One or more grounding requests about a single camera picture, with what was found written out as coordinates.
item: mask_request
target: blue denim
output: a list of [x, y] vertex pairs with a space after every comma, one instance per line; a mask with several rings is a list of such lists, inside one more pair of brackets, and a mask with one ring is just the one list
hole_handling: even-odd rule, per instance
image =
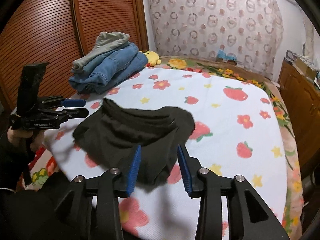
[[148, 63], [147, 57], [131, 43], [106, 57], [89, 75], [74, 75], [70, 85], [79, 92], [101, 94], [138, 72]]
[[97, 57], [95, 57], [94, 59], [92, 59], [91, 61], [88, 62], [87, 65], [85, 65], [82, 69], [79, 69], [79, 70], [75, 70], [75, 69], [72, 69], [71, 72], [73, 72], [74, 74], [81, 74], [81, 77], [84, 78], [84, 77], [88, 77], [92, 71], [102, 63], [102, 61], [108, 57], [109, 55], [111, 55], [112, 53], [114, 53], [115, 51], [118, 51], [119, 49], [123, 49], [127, 46], [130, 45], [130, 42], [126, 42], [122, 45], [120, 45], [119, 47], [111, 50], [111, 51], [108, 51], [106, 53], [103, 53], [101, 55], [98, 55]]

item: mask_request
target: folded clothes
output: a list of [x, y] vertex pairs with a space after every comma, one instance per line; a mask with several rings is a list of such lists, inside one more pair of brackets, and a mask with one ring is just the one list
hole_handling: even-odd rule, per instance
[[104, 98], [101, 108], [73, 132], [76, 143], [95, 162], [116, 167], [131, 148], [140, 144], [137, 181], [148, 185], [166, 182], [177, 161], [177, 147], [195, 128], [191, 113], [178, 107], [158, 110], [124, 109]]
[[127, 47], [127, 46], [129, 46], [129, 45], [130, 45], [130, 42], [127, 41], [126, 43], [120, 45], [119, 47], [116, 47], [115, 49], [113, 49], [113, 50], [111, 50], [111, 51], [108, 51], [108, 52], [106, 52], [106, 53], [100, 54], [100, 55], [98, 55], [97, 57], [93, 58], [93, 59], [92, 59], [90, 62], [88, 62], [87, 65], [85, 65], [82, 69], [78, 69], [78, 70], [74, 70], [74, 69], [73, 69], [72, 72], [73, 72], [74, 74], [79, 74], [79, 75], [81, 75], [82, 78], [88, 77], [88, 76], [92, 73], [92, 71], [93, 71], [97, 66], [99, 66], [106, 57], [110, 56], [110, 55], [111, 55], [112, 53], [114, 53], [115, 51], [118, 51], [118, 50], [120, 50], [120, 49], [123, 49], [123, 48], [125, 48], [125, 47]]
[[100, 33], [96, 39], [93, 49], [84, 57], [72, 62], [72, 71], [80, 73], [83, 67], [88, 64], [92, 59], [103, 53], [109, 52], [129, 40], [129, 34], [113, 32], [113, 33]]
[[122, 82], [132, 73], [142, 70], [147, 64], [147, 57], [131, 43], [107, 56], [89, 76], [75, 74], [70, 77], [70, 85], [82, 93], [103, 93], [112, 86]]

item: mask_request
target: bedsheet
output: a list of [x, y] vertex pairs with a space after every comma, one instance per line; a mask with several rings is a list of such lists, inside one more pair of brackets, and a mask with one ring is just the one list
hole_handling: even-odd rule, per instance
[[291, 240], [298, 240], [302, 235], [300, 216], [304, 204], [300, 165], [291, 121], [277, 87], [259, 74], [227, 63], [172, 56], [163, 56], [161, 60], [162, 64], [156, 67], [209, 73], [251, 83], [265, 90], [278, 120], [287, 163], [287, 197], [282, 225]]
[[[218, 175], [244, 175], [282, 221], [286, 158], [277, 117], [264, 90], [209, 73], [152, 68], [106, 95], [90, 95], [86, 101], [90, 114], [100, 107], [104, 96], [125, 108], [178, 106], [190, 111], [196, 121], [186, 143], [190, 155]], [[71, 119], [58, 131], [46, 132], [47, 148], [70, 180], [79, 174], [99, 176], [104, 171], [73, 143], [72, 132], [80, 122]], [[134, 235], [143, 239], [195, 238], [200, 200], [185, 193], [177, 164], [166, 185], [151, 192], [136, 187], [129, 199], [119, 202], [122, 226]], [[222, 205], [223, 239], [228, 239], [225, 198]]]

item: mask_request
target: white bedsheet with flower print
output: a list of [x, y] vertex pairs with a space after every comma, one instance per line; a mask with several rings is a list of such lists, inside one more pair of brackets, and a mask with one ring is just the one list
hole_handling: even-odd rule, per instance
[[[283, 141], [267, 94], [254, 85], [207, 73], [172, 69], [144, 69], [103, 95], [86, 97], [90, 114], [103, 97], [124, 108], [159, 109], [177, 106], [192, 113], [196, 128], [186, 143], [189, 154], [217, 175], [242, 174], [281, 222], [287, 175]], [[82, 119], [71, 119], [46, 132], [46, 143], [71, 180], [76, 175], [99, 176], [103, 169], [74, 145], [72, 132]], [[151, 192], [136, 187], [129, 199], [120, 199], [122, 226], [143, 239], [185, 240], [196, 234], [199, 199], [184, 190], [176, 164], [168, 183]], [[226, 199], [223, 239], [228, 239]]]

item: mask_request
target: blue handle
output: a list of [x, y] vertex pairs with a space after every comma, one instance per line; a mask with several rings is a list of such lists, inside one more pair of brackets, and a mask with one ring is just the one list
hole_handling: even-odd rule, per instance
[[83, 99], [65, 99], [60, 102], [64, 107], [83, 107], [85, 106], [85, 100]]

